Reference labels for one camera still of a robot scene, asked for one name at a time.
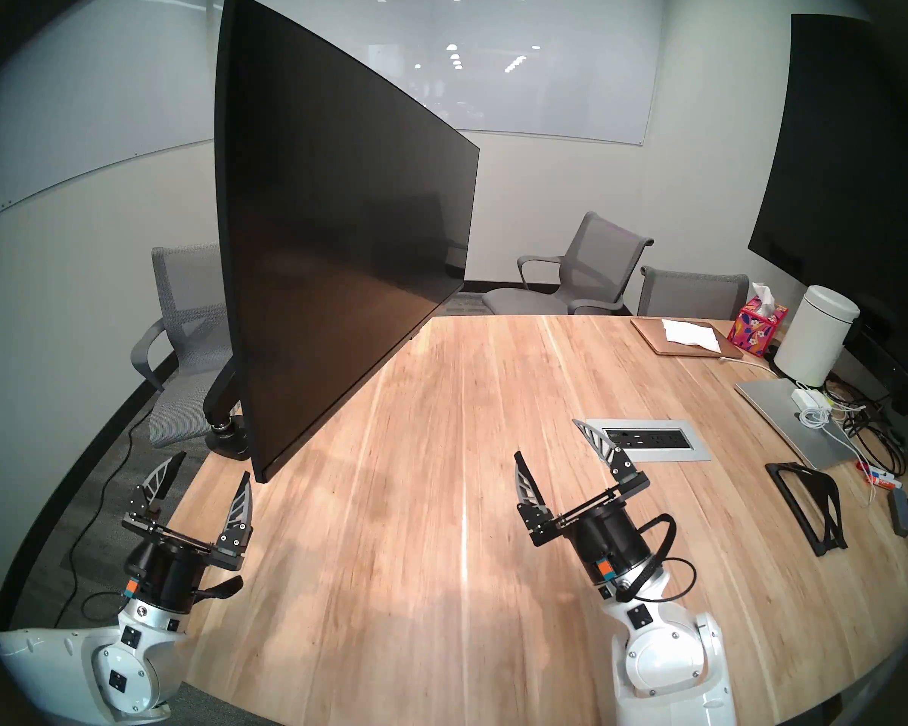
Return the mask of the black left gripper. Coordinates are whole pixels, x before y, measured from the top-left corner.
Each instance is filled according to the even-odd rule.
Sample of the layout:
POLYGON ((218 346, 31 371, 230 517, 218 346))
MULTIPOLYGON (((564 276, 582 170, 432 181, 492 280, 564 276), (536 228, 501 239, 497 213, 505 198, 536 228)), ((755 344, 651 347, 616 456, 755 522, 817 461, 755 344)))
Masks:
POLYGON ((216 543, 209 544, 158 524, 162 505, 187 453, 179 451, 155 467, 132 490, 122 526, 141 537, 126 559, 125 597, 171 613, 189 613, 196 602, 224 600, 243 588, 240 575, 199 588, 207 567, 237 573, 252 536, 253 494, 244 472, 216 543))

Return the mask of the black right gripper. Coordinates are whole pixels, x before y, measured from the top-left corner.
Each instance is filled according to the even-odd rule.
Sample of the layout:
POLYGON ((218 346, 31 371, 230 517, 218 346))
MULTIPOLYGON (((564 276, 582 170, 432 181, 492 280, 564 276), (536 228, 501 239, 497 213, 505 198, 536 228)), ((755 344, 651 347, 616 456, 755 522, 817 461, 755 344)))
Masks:
POLYGON ((574 548, 589 579, 614 582, 650 560, 650 548, 627 513, 627 500, 650 486, 649 478, 605 432, 587 422, 573 424, 603 463, 616 486, 555 518, 520 451, 514 453, 516 508, 535 547, 555 538, 556 530, 574 548))

